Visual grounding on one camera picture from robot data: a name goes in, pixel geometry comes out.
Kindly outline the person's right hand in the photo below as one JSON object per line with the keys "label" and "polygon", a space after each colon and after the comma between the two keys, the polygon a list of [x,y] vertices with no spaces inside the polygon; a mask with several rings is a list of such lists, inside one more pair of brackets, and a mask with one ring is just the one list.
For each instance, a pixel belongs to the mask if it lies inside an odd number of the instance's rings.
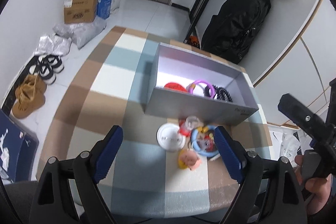
{"label": "person's right hand", "polygon": [[[303,179],[301,176],[301,167],[303,164],[303,156],[297,155],[294,158],[297,167],[295,169],[295,175],[298,183],[302,185]],[[313,194],[313,198],[307,205],[307,214],[314,215],[322,210],[327,204],[327,201],[331,193],[331,174],[327,178],[311,178],[305,183],[305,189]]]}

